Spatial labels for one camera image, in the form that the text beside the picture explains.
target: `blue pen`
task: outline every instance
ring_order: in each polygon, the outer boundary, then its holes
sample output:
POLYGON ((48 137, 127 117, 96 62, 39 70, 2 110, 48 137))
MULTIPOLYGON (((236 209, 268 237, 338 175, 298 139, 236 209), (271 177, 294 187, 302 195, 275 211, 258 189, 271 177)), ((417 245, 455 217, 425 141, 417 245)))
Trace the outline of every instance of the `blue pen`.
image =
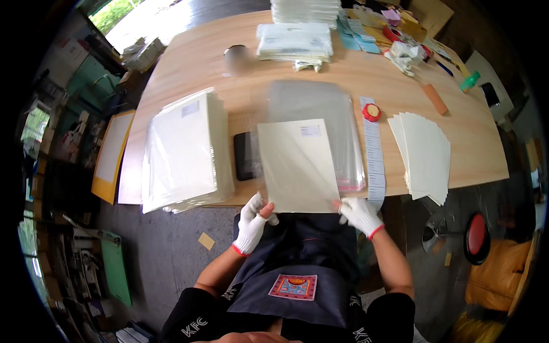
POLYGON ((451 77, 453 77, 453 73, 450 71, 450 69, 446 68, 446 67, 444 66, 444 64, 442 64, 441 62, 438 62, 438 61, 436 61, 436 63, 437 63, 438 65, 440 65, 440 66, 442 67, 442 69, 446 70, 446 72, 447 72, 448 74, 450 74, 451 77))

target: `apron patch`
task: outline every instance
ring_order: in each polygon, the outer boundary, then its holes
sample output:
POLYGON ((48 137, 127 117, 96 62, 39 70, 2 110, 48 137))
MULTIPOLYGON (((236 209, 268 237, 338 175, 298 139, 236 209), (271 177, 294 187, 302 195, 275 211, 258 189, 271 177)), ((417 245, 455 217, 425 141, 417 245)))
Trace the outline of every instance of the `apron patch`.
POLYGON ((315 299, 316 275, 279 274, 269 295, 293 300, 315 299))

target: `red tape roll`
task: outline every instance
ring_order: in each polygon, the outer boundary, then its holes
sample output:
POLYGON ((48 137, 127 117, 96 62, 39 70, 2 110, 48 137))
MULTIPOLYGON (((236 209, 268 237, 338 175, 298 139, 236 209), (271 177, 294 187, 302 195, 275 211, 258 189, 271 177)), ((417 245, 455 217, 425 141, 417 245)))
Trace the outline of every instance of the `red tape roll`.
POLYGON ((386 25, 383 28, 383 34, 391 41, 391 43, 393 43, 394 41, 402 42, 402 40, 400 40, 399 38, 401 36, 401 33, 394 26, 386 25))
POLYGON ((364 119, 367 119, 368 121, 371 121, 371 122, 376 122, 379 120, 379 118, 381 118, 381 110, 375 104, 366 104, 362 109, 362 115, 364 116, 364 119))

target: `person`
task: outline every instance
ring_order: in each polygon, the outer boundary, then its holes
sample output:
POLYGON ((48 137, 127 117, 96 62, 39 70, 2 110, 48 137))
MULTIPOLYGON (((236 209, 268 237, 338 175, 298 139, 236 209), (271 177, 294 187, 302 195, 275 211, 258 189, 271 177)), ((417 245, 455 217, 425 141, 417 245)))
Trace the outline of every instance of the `person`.
POLYGON ((277 216, 255 194, 235 217, 232 246, 183 290, 159 340, 411 342, 414 290, 404 255, 365 199, 334 205, 341 217, 277 216), (354 228, 373 243, 386 289, 367 312, 354 293, 354 228))

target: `white work glove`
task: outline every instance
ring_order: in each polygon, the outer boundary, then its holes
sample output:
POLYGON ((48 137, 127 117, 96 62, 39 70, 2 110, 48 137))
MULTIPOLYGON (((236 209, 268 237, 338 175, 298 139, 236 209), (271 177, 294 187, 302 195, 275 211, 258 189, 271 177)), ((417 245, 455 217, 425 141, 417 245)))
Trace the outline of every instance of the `white work glove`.
POLYGON ((238 237, 233 242, 233 248, 242 256, 249 256, 254 251, 263 236, 263 228, 267 221, 271 225, 278 224, 278 217, 272 213, 274 205, 269 203, 262 208, 263 204, 265 202, 257 192, 240 212, 238 237))
POLYGON ((364 198, 343 198, 339 206, 340 224, 349 221, 349 225, 360 230, 368 239, 385 227, 375 209, 364 198))

